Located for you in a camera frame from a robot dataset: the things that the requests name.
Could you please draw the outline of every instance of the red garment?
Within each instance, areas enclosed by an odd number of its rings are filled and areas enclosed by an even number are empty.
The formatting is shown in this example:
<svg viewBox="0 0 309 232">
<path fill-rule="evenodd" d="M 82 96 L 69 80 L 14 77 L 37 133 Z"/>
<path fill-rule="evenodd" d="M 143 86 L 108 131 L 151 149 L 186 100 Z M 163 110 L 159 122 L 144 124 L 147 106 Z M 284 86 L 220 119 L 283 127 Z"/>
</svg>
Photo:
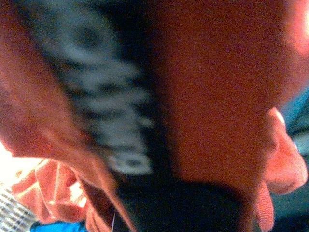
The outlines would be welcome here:
<svg viewBox="0 0 309 232">
<path fill-rule="evenodd" d="M 156 59 L 163 61 L 158 72 L 165 77 L 163 100 L 169 101 L 166 113 L 171 115 L 168 127 L 175 139 L 176 174 L 184 181 L 231 187 L 245 203 L 240 230 L 249 231 L 254 209 L 267 230 L 273 214 L 266 185 L 279 193 L 291 191 L 304 183 L 307 171 L 284 127 L 264 116 L 271 106 L 282 103 L 281 97 L 286 100 L 298 90 L 293 82 L 291 90 L 288 81 L 307 78 L 308 59 L 293 49 L 288 38 L 293 30 L 287 30 L 286 41 L 274 41 L 282 34 L 285 19 L 280 1 L 244 1 L 241 7 L 234 2 L 183 3 L 163 0 L 157 5 L 162 32 L 157 44 L 163 55 Z M 87 146 L 89 139 L 73 120 L 70 103 L 50 67 L 9 1 L 0 4 L 0 140 L 15 157 L 48 159 L 24 180 L 32 183 L 29 189 L 16 185 L 16 192 L 25 196 L 25 204 L 34 196 L 37 201 L 31 208 L 46 222 L 54 220 L 52 215 L 63 220 L 85 215 L 90 231 L 103 232 L 110 227 L 111 203 L 134 229 L 116 196 L 116 182 L 98 155 L 108 151 Z M 287 15 L 291 24 L 284 25 L 295 26 L 296 18 Z M 269 174 L 272 167 L 280 179 Z M 53 182 L 45 183 L 49 176 L 43 174 L 45 169 Z M 71 171 L 82 184 L 88 209 L 68 199 L 70 190 L 57 186 L 74 183 Z M 74 218 L 63 215 L 67 206 L 76 209 Z"/>
<path fill-rule="evenodd" d="M 264 232 L 269 231 L 274 223 L 269 190 L 278 194 L 288 193 L 302 186 L 308 177 L 305 162 L 287 136 L 281 118 L 275 108 L 268 112 L 277 146 L 268 153 L 266 173 L 258 191 L 256 218 Z M 90 232 L 110 231 L 112 203 L 101 190 L 84 184 L 86 191 L 79 188 L 74 171 L 60 162 L 44 159 L 27 174 L 22 174 L 12 190 L 17 199 L 31 209 L 42 223 L 86 219 Z M 89 188 L 97 191 L 93 193 L 96 198 L 86 203 L 86 194 L 91 191 Z M 100 209 L 94 209 L 93 205 L 100 205 Z"/>
</svg>

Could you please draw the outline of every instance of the blue fabric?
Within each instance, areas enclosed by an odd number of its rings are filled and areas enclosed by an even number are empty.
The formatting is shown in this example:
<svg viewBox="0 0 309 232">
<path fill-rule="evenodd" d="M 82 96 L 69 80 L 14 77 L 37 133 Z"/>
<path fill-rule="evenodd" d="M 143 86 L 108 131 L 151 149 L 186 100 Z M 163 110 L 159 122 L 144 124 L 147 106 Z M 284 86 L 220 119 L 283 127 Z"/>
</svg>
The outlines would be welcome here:
<svg viewBox="0 0 309 232">
<path fill-rule="evenodd" d="M 280 109 L 282 113 L 287 130 L 291 129 L 293 122 L 297 119 L 305 104 L 309 99 L 309 86 L 301 92 L 298 96 L 287 103 L 283 108 Z"/>
<path fill-rule="evenodd" d="M 30 232 L 87 232 L 84 222 L 64 223 L 56 222 L 54 224 L 42 225 L 38 222 L 31 226 Z"/>
</svg>

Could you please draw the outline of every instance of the blue garment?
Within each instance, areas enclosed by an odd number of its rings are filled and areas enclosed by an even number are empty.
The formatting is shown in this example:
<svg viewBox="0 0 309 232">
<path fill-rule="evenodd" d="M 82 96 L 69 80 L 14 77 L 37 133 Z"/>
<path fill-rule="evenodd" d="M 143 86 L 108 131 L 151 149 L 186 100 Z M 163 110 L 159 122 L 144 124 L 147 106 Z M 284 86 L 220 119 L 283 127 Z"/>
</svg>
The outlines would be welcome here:
<svg viewBox="0 0 309 232">
<path fill-rule="evenodd" d="M 38 222 L 31 226 L 30 232 L 87 232 L 84 221 L 79 223 L 56 222 L 42 225 Z"/>
</svg>

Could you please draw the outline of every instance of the red fabric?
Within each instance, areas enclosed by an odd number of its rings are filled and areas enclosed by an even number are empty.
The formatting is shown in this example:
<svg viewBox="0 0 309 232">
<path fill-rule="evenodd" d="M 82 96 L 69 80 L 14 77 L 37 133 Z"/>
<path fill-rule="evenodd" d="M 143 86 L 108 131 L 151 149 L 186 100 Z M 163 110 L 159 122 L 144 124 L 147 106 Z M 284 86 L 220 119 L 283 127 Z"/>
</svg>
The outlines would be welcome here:
<svg viewBox="0 0 309 232">
<path fill-rule="evenodd" d="M 268 112 L 276 146 L 272 152 L 267 154 L 269 159 L 255 208 L 256 219 L 264 232 L 269 231 L 274 223 L 273 205 L 269 192 L 289 193 L 302 186 L 308 177 L 306 164 L 286 134 L 281 118 L 281 114 L 275 108 Z M 112 203 L 101 190 L 82 181 L 86 192 L 90 192 L 89 188 L 91 188 L 96 196 L 92 204 L 85 203 L 85 191 L 72 188 L 78 187 L 79 182 L 74 171 L 66 165 L 45 159 L 20 176 L 12 186 L 12 190 L 17 199 L 30 208 L 42 223 L 57 220 L 76 222 L 86 219 L 86 226 L 91 232 L 110 230 L 110 223 L 105 220 L 110 220 L 112 217 Z"/>
<path fill-rule="evenodd" d="M 266 128 L 262 115 L 298 90 L 291 80 L 308 78 L 308 59 L 281 44 L 283 38 L 274 40 L 285 19 L 279 1 L 246 1 L 241 7 L 234 2 L 183 2 L 160 2 L 157 20 L 163 32 L 157 44 L 166 52 L 157 60 L 163 62 L 160 70 L 172 106 L 171 138 L 180 177 L 233 188 L 248 205 L 241 231 L 249 231 L 253 203 L 266 231 L 273 224 L 268 189 L 292 191 L 307 172 L 284 125 L 271 111 Z M 9 1 L 0 3 L 0 139 L 15 157 L 47 159 L 16 183 L 17 197 L 44 222 L 55 220 L 53 215 L 67 221 L 85 217 L 91 232 L 107 231 L 113 205 L 133 229 L 115 193 L 116 182 L 98 155 L 108 151 L 89 149 L 61 86 L 15 10 Z M 269 138 L 266 129 L 273 129 Z M 277 149 L 264 154 L 273 141 Z M 82 184 L 88 209 L 70 198 L 75 179 Z M 68 208 L 76 214 L 66 215 Z"/>
</svg>

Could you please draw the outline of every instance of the clothing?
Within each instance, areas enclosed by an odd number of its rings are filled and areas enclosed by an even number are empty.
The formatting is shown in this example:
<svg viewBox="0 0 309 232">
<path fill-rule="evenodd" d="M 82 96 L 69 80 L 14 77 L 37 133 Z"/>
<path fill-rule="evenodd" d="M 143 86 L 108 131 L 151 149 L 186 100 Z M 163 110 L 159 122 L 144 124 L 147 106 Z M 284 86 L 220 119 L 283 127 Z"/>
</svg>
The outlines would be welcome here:
<svg viewBox="0 0 309 232">
<path fill-rule="evenodd" d="M 56 222 L 49 225 L 43 225 L 40 223 L 34 223 L 31 226 L 30 232 L 87 232 L 84 227 L 84 222 L 79 223 L 63 223 Z"/>
<path fill-rule="evenodd" d="M 163 100 L 172 99 L 171 107 L 163 113 L 171 114 L 167 126 L 173 131 L 169 136 L 176 140 L 173 150 L 178 162 L 176 176 L 184 182 L 230 188 L 243 203 L 240 230 L 249 231 L 257 215 L 262 230 L 267 231 L 273 224 L 269 190 L 292 191 L 307 179 L 304 162 L 286 135 L 284 124 L 279 123 L 277 113 L 274 114 L 276 110 L 271 110 L 265 119 L 267 110 L 279 102 L 275 84 L 268 77 L 270 69 L 264 65 L 265 54 L 269 52 L 265 44 L 277 47 L 277 43 L 272 42 L 273 37 L 264 41 L 256 38 L 259 35 L 265 38 L 278 25 L 273 25 L 274 19 L 263 24 L 258 20 L 259 11 L 253 11 L 251 5 L 230 6 L 230 11 L 218 7 L 217 1 L 211 5 L 214 11 L 208 5 L 198 6 L 205 11 L 210 9 L 209 17 L 205 17 L 199 10 L 194 12 L 192 4 L 197 7 L 194 2 L 175 6 L 163 1 L 164 11 L 159 11 L 161 20 L 158 20 L 167 40 L 162 40 L 167 53 L 159 60 L 166 61 L 167 68 L 161 67 L 162 72 L 168 72 L 164 73 L 166 78 L 162 82 L 166 86 Z M 237 10 L 244 7 L 250 10 L 250 17 L 237 14 Z M 272 5 L 263 7 L 264 16 L 274 15 L 268 11 L 277 9 Z M 180 20 L 178 12 L 188 20 Z M 73 120 L 67 97 L 9 2 L 1 1 L 0 15 L 0 139 L 15 157 L 44 159 L 41 166 L 34 167 L 14 185 L 17 198 L 32 208 L 43 222 L 86 219 L 90 232 L 109 231 L 111 208 L 115 207 L 135 230 L 130 212 L 117 195 L 116 180 L 98 153 L 89 149 L 89 138 Z M 205 22 L 211 17 L 219 21 L 213 20 L 211 25 Z M 242 20 L 244 28 L 225 30 L 226 21 L 234 18 Z M 201 36 L 204 34 L 201 22 L 212 26 L 207 38 Z M 175 29 L 181 37 L 175 36 L 175 31 L 169 28 Z M 224 46 L 220 50 L 218 41 L 222 39 Z M 200 46 L 213 41 L 216 44 L 209 45 L 209 49 Z M 264 53 L 245 56 L 252 59 L 239 58 L 242 52 L 239 46 L 234 46 L 235 42 L 242 42 L 240 47 L 246 47 L 244 53 Z M 231 48 L 230 56 L 226 56 L 227 47 Z M 266 63 L 272 63 L 272 57 L 267 56 Z M 279 79 L 278 86 L 285 86 L 283 82 L 284 79 Z M 273 171 L 284 181 L 273 178 Z M 82 194 L 87 198 L 85 206 L 71 198 L 70 187 L 76 182 L 81 184 Z"/>
</svg>

